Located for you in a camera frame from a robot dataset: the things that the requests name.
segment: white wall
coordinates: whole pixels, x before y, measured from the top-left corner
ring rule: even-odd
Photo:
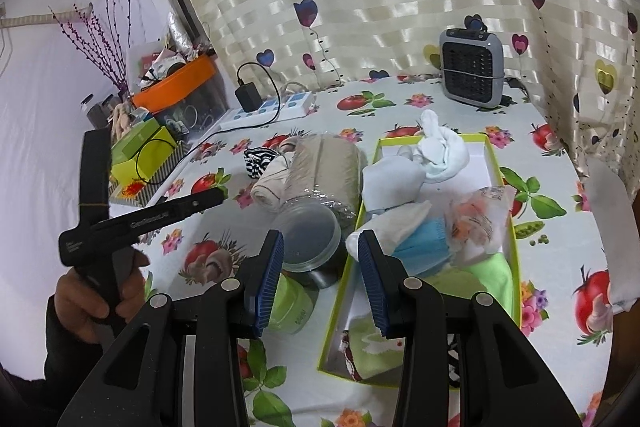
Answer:
[[[74,2],[104,6],[104,0],[0,2],[9,18],[47,13],[47,6],[69,10]],[[151,0],[139,4],[136,41],[155,40],[163,21],[153,16]],[[58,234],[77,222],[79,155],[90,128],[79,103],[90,92],[106,95],[111,84],[56,25],[12,28],[10,36],[13,52],[0,77],[0,361],[12,373],[38,378],[46,301],[65,271]],[[0,71],[8,51],[7,43]]]

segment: white power strip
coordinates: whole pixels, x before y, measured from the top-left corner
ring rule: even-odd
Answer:
[[[310,91],[297,92],[295,94],[284,96],[280,103],[280,114],[278,119],[274,121],[293,120],[294,118],[302,118],[306,116],[311,106],[316,101],[316,96]],[[218,120],[217,125],[222,131],[236,129],[238,127],[246,127],[249,125],[266,124],[273,118],[273,113],[278,108],[278,99],[268,98],[255,111],[244,112],[240,109],[229,109]]]

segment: orange storage box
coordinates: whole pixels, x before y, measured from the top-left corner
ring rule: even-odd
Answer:
[[[132,101],[148,109],[176,140],[198,139],[225,112],[215,74],[213,61],[203,55],[133,95]]]

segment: orange bin rim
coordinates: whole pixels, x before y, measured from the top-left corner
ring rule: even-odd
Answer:
[[[132,100],[136,107],[156,113],[180,102],[215,74],[213,61],[202,55],[155,86],[133,95]]]

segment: pea pod print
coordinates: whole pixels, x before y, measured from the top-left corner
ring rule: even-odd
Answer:
[[[543,221],[527,221],[526,223],[520,223],[513,227],[513,230],[516,233],[516,239],[524,239],[538,233],[540,230],[545,228],[545,223]]]

